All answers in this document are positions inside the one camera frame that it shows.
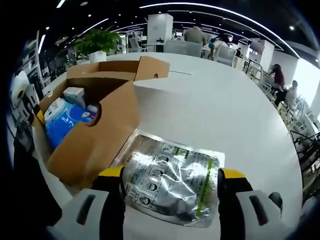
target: ceiling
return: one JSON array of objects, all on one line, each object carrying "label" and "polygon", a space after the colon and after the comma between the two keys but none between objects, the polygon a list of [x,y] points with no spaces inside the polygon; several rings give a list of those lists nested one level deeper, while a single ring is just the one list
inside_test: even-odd
[{"label": "ceiling", "polygon": [[[80,6],[83,2],[87,2],[87,5]],[[175,22],[204,24],[247,38],[267,39],[292,56],[295,56],[293,51],[271,32],[285,41],[295,42],[315,51],[319,50],[316,37],[319,36],[319,32],[316,32],[320,29],[319,21],[316,19],[316,13],[312,13],[312,9],[306,7],[307,4],[295,3],[293,0],[192,0],[196,4],[216,6],[243,15],[268,28],[271,32],[249,19],[212,7],[171,4],[139,8],[168,2],[170,1],[66,0],[60,8],[53,6],[51,18],[41,25],[40,34],[46,35],[42,46],[43,50],[63,49],[66,43],[106,18],[108,20],[97,25],[96,28],[105,29],[112,26],[111,29],[115,30],[130,25],[146,23],[148,15],[157,14],[158,12],[172,15]],[[182,27],[192,26],[193,24],[188,23],[183,24],[183,26],[181,23],[175,23],[173,28],[182,29]],[[290,30],[289,26],[294,26],[295,30]],[[64,42],[59,46],[55,45],[59,40],[64,40]]]}]

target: green plant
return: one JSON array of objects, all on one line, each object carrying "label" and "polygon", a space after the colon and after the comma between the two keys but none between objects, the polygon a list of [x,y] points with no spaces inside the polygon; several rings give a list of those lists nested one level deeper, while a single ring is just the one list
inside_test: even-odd
[{"label": "green plant", "polygon": [[97,30],[92,29],[83,39],[75,42],[75,47],[82,55],[89,55],[97,51],[109,53],[117,47],[116,41],[120,38],[117,32],[110,32],[109,29]]}]

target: potted plant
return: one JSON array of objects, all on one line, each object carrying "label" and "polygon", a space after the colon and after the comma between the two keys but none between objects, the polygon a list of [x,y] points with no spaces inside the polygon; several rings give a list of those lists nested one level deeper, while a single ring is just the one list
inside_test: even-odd
[{"label": "potted plant", "polygon": [[75,42],[75,47],[82,55],[88,56],[91,63],[106,61],[110,50],[117,49],[117,40],[120,38],[118,33],[110,32],[110,28],[92,29],[83,39]]}]

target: open cardboard box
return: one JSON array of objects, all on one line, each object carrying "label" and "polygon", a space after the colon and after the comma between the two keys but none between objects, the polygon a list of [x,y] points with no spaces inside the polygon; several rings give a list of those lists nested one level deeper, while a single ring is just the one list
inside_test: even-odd
[{"label": "open cardboard box", "polygon": [[84,88],[86,100],[99,103],[97,117],[78,123],[52,151],[44,126],[35,117],[35,150],[50,173],[66,185],[90,188],[108,168],[139,125],[133,81],[168,77],[170,65],[153,57],[107,61],[68,68],[67,78],[39,103],[43,113],[67,87]]}]

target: white chair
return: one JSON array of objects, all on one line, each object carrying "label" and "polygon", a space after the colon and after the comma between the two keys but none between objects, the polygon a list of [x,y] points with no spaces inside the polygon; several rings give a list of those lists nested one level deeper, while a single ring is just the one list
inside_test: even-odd
[{"label": "white chair", "polygon": [[219,46],[214,53],[213,60],[228,65],[230,67],[234,66],[234,61],[236,57],[236,50],[227,47],[227,46]]},{"label": "white chair", "polygon": [[142,48],[139,46],[138,40],[134,37],[129,39],[131,48],[129,48],[130,53],[140,53],[140,52],[147,52],[149,47]]},{"label": "white chair", "polygon": [[164,45],[164,52],[200,58],[202,45],[196,42],[167,40]]}]

